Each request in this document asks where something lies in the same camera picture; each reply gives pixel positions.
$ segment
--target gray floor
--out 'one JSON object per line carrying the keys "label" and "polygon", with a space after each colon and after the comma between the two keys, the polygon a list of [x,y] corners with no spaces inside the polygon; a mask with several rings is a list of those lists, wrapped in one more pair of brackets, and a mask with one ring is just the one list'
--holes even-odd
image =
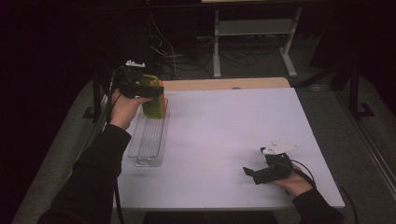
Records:
{"label": "gray floor", "polygon": [[[222,78],[286,77],[290,84],[296,84],[320,71],[309,66],[318,43],[315,37],[298,36],[291,46],[290,57],[298,74],[296,78],[290,78],[287,74],[277,50],[281,43],[277,37],[226,39],[222,43]],[[213,76],[213,64],[210,59],[211,53],[204,54],[199,60],[194,61],[177,58],[177,76],[181,79],[209,78],[209,74]],[[169,71],[169,67],[164,66],[163,70]],[[297,90],[323,157],[334,180],[344,187],[356,205],[360,223],[392,223],[396,220],[396,201],[375,160],[372,159],[370,147],[374,146],[379,151],[390,170],[396,170],[396,154],[393,151],[396,146],[396,118],[382,104],[375,88],[361,79],[360,99],[369,104],[375,112],[375,117],[356,122],[350,117],[344,103],[348,90],[331,91],[331,79],[332,76],[328,76],[309,88]],[[89,132],[94,129],[90,120],[81,118],[86,107],[92,106],[91,94],[92,85],[89,83],[70,109],[51,146],[51,153],[29,189],[14,223],[35,223],[69,175],[68,171],[71,170],[78,153],[84,148]],[[372,139],[369,147],[365,144],[367,140],[362,138],[364,134],[360,132],[361,127],[367,130],[367,135]],[[54,165],[58,169],[47,169],[48,166]],[[346,216],[345,223],[355,223],[351,204],[344,192],[342,196],[346,207],[340,211]],[[124,211],[126,223],[141,223],[143,215],[144,213]],[[276,217],[280,223],[285,224],[298,223],[299,220],[293,209],[276,211]],[[112,223],[119,223],[116,213]]]}

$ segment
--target person's left hand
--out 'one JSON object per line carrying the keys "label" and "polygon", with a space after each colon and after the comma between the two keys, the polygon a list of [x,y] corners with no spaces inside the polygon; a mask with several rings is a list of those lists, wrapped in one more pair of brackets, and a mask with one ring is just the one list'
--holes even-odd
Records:
{"label": "person's left hand", "polygon": [[111,100],[113,109],[111,110],[110,124],[127,130],[136,114],[137,108],[150,100],[152,98],[148,97],[130,99],[122,95],[119,89],[115,89]]}

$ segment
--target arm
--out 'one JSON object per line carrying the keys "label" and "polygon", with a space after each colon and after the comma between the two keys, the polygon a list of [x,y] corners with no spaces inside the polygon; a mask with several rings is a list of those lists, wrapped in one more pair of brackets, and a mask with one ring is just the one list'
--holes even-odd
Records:
{"label": "arm", "polygon": [[303,177],[292,172],[286,179],[271,184],[284,188],[294,197],[293,203],[301,216],[300,224],[340,224],[344,216],[329,206],[317,189],[314,189]]}
{"label": "arm", "polygon": [[113,94],[111,121],[76,161],[73,173],[38,223],[110,223],[114,183],[131,136],[125,132],[139,105],[149,98]]}

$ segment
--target green object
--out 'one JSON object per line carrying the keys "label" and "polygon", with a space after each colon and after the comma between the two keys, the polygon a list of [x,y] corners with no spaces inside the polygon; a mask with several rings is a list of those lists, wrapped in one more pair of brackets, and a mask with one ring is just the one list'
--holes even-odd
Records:
{"label": "green object", "polygon": [[[143,75],[140,80],[143,86],[163,87],[163,82],[156,76]],[[150,102],[142,104],[143,113],[150,119],[163,119],[166,113],[165,97],[163,94],[154,97]]]}

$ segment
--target dark background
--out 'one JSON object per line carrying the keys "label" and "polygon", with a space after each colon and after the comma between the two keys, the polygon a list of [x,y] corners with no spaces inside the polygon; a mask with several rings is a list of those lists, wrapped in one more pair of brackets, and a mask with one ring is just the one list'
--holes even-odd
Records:
{"label": "dark background", "polygon": [[[83,86],[94,76],[106,85],[113,69],[129,59],[146,63],[148,72],[156,74],[157,59],[149,51],[147,14],[81,10],[91,6],[139,6],[144,2],[112,1],[110,5],[107,1],[32,0],[0,4],[2,115],[6,124],[2,126],[0,150],[0,222],[9,223]],[[361,75],[375,84],[396,113],[392,13],[386,1],[306,7],[298,33],[324,32],[313,60],[315,66],[326,68],[345,57],[356,58]],[[212,34],[213,15],[187,14],[155,16],[162,21],[159,26],[164,34],[177,43],[176,48],[193,54],[194,38]]]}

